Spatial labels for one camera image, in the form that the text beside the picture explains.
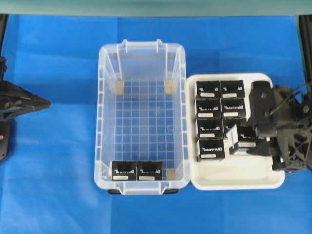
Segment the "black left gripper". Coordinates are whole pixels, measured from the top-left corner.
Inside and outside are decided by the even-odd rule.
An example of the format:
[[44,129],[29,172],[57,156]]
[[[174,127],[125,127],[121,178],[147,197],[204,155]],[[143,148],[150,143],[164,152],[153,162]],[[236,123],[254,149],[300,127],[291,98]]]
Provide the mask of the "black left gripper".
[[0,120],[49,108],[51,102],[8,81],[0,82]]

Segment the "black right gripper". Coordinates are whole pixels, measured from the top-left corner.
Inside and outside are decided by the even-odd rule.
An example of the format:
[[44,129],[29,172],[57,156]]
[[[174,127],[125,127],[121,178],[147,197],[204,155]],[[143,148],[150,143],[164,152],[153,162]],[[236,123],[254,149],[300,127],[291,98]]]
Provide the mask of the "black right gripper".
[[273,171],[306,169],[308,158],[308,94],[301,88],[255,81],[249,93],[249,125],[256,133],[276,133],[247,154],[272,158]]

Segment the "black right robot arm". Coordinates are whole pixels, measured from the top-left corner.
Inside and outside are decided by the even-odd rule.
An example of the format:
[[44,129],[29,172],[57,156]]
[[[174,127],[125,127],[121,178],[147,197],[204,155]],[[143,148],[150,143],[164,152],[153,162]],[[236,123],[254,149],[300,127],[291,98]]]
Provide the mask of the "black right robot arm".
[[251,84],[248,125],[257,137],[269,138],[248,150],[270,156],[272,170],[293,173],[312,166],[312,17],[300,15],[297,27],[305,83],[297,88],[264,81]]

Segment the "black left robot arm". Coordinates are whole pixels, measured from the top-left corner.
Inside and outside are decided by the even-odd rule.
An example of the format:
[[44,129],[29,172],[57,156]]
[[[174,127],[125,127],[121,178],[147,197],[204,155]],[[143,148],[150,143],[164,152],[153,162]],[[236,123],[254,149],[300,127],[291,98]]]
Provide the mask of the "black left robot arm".
[[4,80],[7,59],[0,57],[0,160],[8,156],[11,119],[31,112],[48,109],[51,102],[20,86]]

